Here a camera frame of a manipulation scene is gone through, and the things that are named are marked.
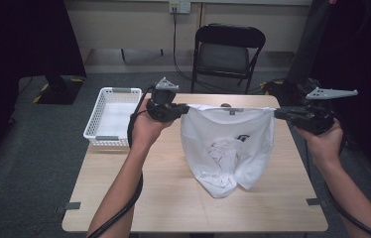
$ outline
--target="hand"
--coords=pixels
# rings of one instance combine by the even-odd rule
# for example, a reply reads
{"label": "hand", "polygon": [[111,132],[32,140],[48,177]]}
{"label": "hand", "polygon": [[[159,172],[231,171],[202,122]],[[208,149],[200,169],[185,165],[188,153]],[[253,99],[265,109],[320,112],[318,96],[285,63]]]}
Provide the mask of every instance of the hand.
{"label": "hand", "polygon": [[143,100],[138,110],[139,115],[136,118],[133,128],[133,146],[150,148],[161,135],[162,130],[170,127],[174,122],[162,123],[152,119],[148,112],[146,112],[148,100]]}
{"label": "hand", "polygon": [[339,151],[343,131],[337,120],[334,120],[333,126],[327,132],[317,136],[297,127],[296,131],[307,140],[313,161],[319,169],[340,167]]}

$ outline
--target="person's right arm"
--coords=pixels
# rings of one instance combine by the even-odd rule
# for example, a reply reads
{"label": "person's right arm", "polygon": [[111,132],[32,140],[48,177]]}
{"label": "person's right arm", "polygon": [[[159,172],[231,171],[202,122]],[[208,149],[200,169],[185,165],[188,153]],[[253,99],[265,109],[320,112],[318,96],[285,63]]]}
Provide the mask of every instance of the person's right arm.
{"label": "person's right arm", "polygon": [[[307,140],[313,162],[336,202],[347,213],[371,228],[371,202],[340,163],[338,155],[343,132],[339,123],[336,121],[329,131],[318,136],[299,128],[296,130]],[[371,237],[346,218],[343,221],[350,237]]]}

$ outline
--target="human arm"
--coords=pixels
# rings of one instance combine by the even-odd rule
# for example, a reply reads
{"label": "human arm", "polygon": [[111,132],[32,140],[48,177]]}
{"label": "human arm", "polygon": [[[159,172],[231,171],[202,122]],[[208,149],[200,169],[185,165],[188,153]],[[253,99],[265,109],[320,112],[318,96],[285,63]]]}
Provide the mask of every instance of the human arm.
{"label": "human arm", "polygon": [[[146,110],[146,103],[147,100],[144,100],[138,110],[139,113]],[[162,130],[171,126],[172,123],[154,121],[146,111],[137,116],[132,133],[133,143],[130,152],[113,184],[102,199],[89,225],[87,236],[120,211],[131,199],[136,191],[149,150],[161,135]],[[133,213],[134,207],[100,237],[128,237]]]}
{"label": "human arm", "polygon": [[[335,121],[330,130],[318,136],[300,128],[296,130],[307,140],[313,162],[339,206],[371,228],[371,202],[340,163],[338,155],[343,131],[339,122]],[[343,222],[350,237],[371,237],[346,218]]]}

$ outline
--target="forearm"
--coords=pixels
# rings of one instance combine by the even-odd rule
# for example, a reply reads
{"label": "forearm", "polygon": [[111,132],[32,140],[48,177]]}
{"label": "forearm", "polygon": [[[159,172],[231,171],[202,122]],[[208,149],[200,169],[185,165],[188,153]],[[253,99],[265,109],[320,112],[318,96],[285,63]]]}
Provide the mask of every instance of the forearm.
{"label": "forearm", "polygon": [[[119,212],[131,199],[136,191],[148,152],[148,146],[137,146],[130,151],[123,167],[102,199],[90,223],[88,235]],[[133,209],[134,207],[101,237],[128,237],[133,220]]]}
{"label": "forearm", "polygon": [[[323,166],[320,171],[338,205],[371,228],[371,202],[341,165]],[[351,237],[370,237],[346,219],[344,224]]]}

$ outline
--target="chair backrest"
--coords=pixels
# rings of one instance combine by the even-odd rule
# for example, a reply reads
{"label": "chair backrest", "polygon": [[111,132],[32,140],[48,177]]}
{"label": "chair backrest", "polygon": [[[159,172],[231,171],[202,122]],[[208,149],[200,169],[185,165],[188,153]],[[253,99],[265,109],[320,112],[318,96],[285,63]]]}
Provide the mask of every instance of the chair backrest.
{"label": "chair backrest", "polygon": [[199,43],[262,49],[266,43],[266,37],[253,27],[208,24],[199,28],[195,33],[197,48]]}

